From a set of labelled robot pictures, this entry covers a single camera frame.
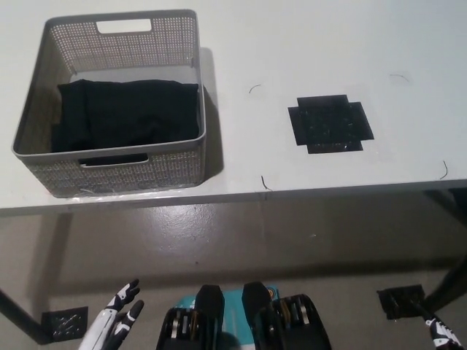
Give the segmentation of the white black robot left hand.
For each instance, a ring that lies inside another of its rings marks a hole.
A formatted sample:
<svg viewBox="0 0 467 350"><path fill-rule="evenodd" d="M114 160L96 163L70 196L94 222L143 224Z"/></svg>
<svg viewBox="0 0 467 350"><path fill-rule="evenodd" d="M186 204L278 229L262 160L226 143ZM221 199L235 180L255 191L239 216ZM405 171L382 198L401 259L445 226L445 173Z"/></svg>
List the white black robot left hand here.
<svg viewBox="0 0 467 350"><path fill-rule="evenodd" d="M139 292L139 279L116 292L94 319L78 349L119 349L142 312L144 301L136 301L127 312L122 313L122 310L134 301Z"/></svg>

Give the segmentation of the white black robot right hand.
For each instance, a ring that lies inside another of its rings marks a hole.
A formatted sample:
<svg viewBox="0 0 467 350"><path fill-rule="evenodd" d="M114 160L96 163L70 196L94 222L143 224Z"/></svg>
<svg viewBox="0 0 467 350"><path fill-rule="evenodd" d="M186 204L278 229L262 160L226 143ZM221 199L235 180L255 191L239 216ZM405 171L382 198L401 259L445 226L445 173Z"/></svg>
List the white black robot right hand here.
<svg viewBox="0 0 467 350"><path fill-rule="evenodd" d="M425 310L421 312L425 325L428 327L431 339L437 350L464 350L454 332L435 314L430 314Z"/></svg>

